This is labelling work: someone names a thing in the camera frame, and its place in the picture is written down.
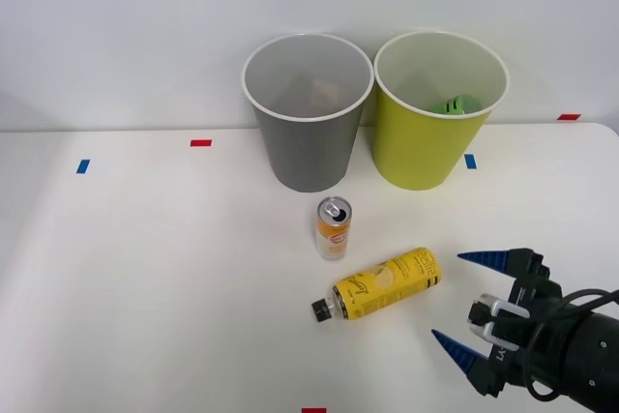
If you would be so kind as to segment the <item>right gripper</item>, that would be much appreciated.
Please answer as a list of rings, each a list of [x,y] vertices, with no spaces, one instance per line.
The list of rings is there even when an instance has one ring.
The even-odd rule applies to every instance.
[[[532,382],[534,339],[542,334],[543,322],[562,298],[560,285],[549,278],[543,256],[531,249],[468,251],[457,257],[514,280],[506,300],[491,298],[487,305],[487,341],[493,345],[490,363],[487,356],[444,333],[435,329],[431,333],[480,395],[497,397],[499,378],[526,386]]]

